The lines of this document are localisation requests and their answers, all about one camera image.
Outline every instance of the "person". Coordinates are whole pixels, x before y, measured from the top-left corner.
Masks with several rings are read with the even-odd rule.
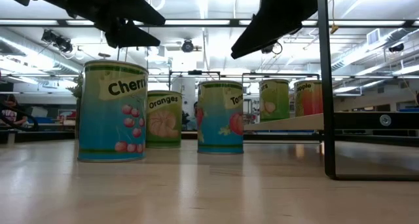
[[[18,104],[17,99],[14,95],[9,94],[4,101],[4,104],[19,111],[25,111],[25,109]],[[22,126],[27,123],[27,117],[23,116],[23,114],[19,112],[12,111],[10,109],[4,109],[1,113],[10,121],[12,121],[15,125]]]
[[[188,118],[189,122],[187,123],[187,130],[198,130],[196,124],[196,114],[198,113],[198,102],[194,103],[194,116]]]

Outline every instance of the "food can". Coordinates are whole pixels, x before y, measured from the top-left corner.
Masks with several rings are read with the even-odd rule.
[[[147,148],[178,148],[182,136],[182,94],[151,90],[147,94]]]
[[[78,159],[120,162],[145,156],[148,71],[95,60],[84,65]]]
[[[289,82],[270,79],[259,83],[261,122],[289,118]]]
[[[243,153],[243,86],[234,81],[198,85],[198,152]]]
[[[301,81],[294,85],[295,116],[323,113],[321,81]]]

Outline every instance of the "security camera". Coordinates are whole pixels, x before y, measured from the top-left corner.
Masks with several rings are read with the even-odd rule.
[[[182,51],[185,53],[190,53],[194,50],[194,45],[192,44],[192,40],[187,39],[183,42]]]

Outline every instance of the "ceiling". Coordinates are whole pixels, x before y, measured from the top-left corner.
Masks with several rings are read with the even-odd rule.
[[[259,0],[164,0],[164,3],[161,3],[161,1],[152,0],[152,5],[158,7],[158,11],[167,19],[250,19],[259,9]],[[13,0],[0,0],[0,10],[7,10],[6,12],[0,12],[0,19],[69,19],[64,10],[42,0],[31,1],[28,7],[24,7]],[[311,18],[316,19],[317,14],[314,14]],[[419,0],[330,0],[329,18],[337,20],[416,20],[419,19]],[[70,61],[80,65],[89,60],[100,59],[99,52],[110,54],[109,59],[112,60],[118,58],[118,50],[108,47],[106,40],[101,38],[101,32],[95,28],[9,27],[7,29],[41,47],[45,47],[45,44],[41,41],[43,31],[53,29],[56,33],[70,38],[75,49],[79,48],[80,51],[65,56],[70,58]],[[229,69],[229,73],[234,73],[234,70],[236,70],[237,74],[244,71],[268,73],[281,71],[319,72],[318,67],[313,67],[320,62],[316,28],[303,28],[297,34],[283,37],[280,40],[283,51],[276,57],[274,54],[255,52],[237,60],[230,57],[230,48],[244,31],[244,28],[143,29],[161,40],[161,45],[166,48],[165,58],[173,60],[192,59],[196,62],[198,69],[205,66],[204,51],[202,51],[202,46],[205,45],[208,69],[212,70],[227,71]],[[332,34],[330,36],[332,62],[339,59],[346,51],[365,42],[367,34],[373,30],[374,28],[340,28]],[[419,40],[417,38],[419,36],[416,34],[403,41],[406,53],[418,48]],[[195,46],[200,47],[200,51],[183,54],[179,47],[185,39],[191,39]],[[54,47],[47,47],[47,49],[58,54]],[[339,71],[339,74],[355,75],[356,72],[353,69],[360,69],[361,71],[388,61],[388,56],[395,58],[402,54],[405,53],[388,52],[384,54],[384,50],[378,49],[354,61],[352,65],[358,66],[358,68],[347,67],[347,71]],[[128,51],[119,50],[119,60],[126,59],[128,62],[156,68],[161,73],[168,72],[170,63],[162,61],[149,61],[147,63],[147,55],[146,48],[133,47],[129,48]],[[392,70],[396,69],[397,64],[392,67]],[[343,81],[337,82],[336,87],[339,87],[342,83]]]

